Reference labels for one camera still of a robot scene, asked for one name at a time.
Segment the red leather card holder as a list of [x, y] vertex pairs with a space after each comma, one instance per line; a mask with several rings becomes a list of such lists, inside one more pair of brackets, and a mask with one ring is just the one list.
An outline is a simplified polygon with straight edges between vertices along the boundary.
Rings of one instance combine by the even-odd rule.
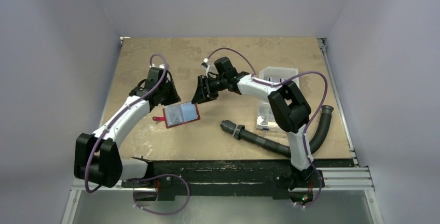
[[155, 122], [164, 122], [167, 129], [200, 120], [197, 104], [185, 102], [162, 109], [162, 116], [153, 116]]

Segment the white plastic tray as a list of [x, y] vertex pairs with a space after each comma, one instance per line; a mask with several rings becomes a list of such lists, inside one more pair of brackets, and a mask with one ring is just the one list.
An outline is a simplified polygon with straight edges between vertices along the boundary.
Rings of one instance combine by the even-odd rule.
[[259, 81], [259, 84], [270, 86], [271, 84], [280, 84], [298, 74], [299, 71], [297, 68], [268, 66], [258, 72], [258, 78], [256, 80]]

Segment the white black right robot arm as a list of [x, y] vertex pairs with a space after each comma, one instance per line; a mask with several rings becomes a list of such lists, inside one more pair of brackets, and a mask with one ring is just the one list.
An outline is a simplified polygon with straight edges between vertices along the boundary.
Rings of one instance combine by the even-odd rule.
[[303, 74], [274, 83], [258, 79], [248, 72], [237, 72], [228, 57], [217, 59], [214, 66], [218, 73], [215, 77], [198, 76], [192, 104], [213, 101], [223, 90], [268, 102], [277, 125], [286, 132], [291, 151], [293, 183], [304, 186], [311, 181], [312, 175], [317, 172], [307, 138], [307, 129], [313, 118], [310, 116], [309, 103], [294, 81]]

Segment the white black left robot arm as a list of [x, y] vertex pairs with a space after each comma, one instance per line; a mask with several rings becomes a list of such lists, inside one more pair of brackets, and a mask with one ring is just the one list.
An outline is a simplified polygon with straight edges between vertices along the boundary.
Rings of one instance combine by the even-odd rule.
[[75, 143], [74, 176], [89, 183], [111, 188], [120, 180], [134, 179], [141, 187], [149, 187], [155, 173], [143, 158], [123, 159], [119, 149], [132, 129], [156, 106], [180, 101], [171, 73], [165, 66], [150, 67], [147, 78], [128, 94], [124, 104], [91, 134], [81, 133]]

